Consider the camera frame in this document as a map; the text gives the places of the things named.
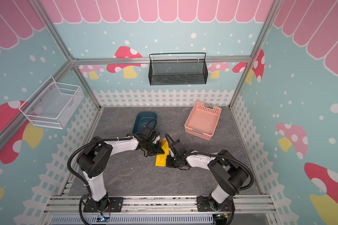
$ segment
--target basket handle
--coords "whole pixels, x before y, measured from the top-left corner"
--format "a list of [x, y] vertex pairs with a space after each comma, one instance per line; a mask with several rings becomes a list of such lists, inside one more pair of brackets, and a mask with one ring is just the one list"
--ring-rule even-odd
[[204, 103], [204, 107], [207, 107], [207, 108], [210, 108], [210, 109], [213, 109], [213, 108], [214, 108], [214, 106], [213, 106], [213, 105], [211, 105], [211, 104], [207, 104], [207, 103]]
[[198, 133], [198, 134], [202, 134], [202, 135], [204, 134], [203, 132], [198, 131], [198, 130], [194, 130], [194, 129], [193, 129], [192, 131], [195, 132], [195, 133]]

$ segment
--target yellow bag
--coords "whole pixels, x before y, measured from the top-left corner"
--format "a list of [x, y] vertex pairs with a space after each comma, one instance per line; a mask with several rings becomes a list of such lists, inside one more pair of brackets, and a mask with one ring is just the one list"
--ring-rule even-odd
[[156, 156], [156, 166], [165, 166], [167, 162], [167, 155], [169, 155], [169, 146], [166, 139], [159, 140], [161, 142], [161, 149], [163, 149], [164, 154], [163, 155], [157, 155]]

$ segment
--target pink basket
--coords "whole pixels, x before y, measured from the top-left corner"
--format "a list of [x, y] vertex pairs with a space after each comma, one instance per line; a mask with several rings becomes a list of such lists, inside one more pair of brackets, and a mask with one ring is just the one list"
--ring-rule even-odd
[[185, 132], [209, 141], [217, 127], [221, 111], [219, 107], [197, 101], [185, 122]]

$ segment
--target white wire basket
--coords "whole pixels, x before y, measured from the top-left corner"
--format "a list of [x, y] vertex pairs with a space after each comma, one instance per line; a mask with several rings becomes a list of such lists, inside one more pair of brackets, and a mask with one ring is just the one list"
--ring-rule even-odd
[[84, 94], [80, 86], [66, 83], [49, 83], [33, 101], [28, 98], [19, 110], [34, 126], [64, 129]]

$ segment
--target black wire basket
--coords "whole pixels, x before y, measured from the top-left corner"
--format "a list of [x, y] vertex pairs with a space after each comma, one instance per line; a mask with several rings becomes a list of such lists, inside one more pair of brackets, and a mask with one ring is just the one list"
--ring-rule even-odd
[[205, 53], [150, 54], [150, 85], [206, 84]]

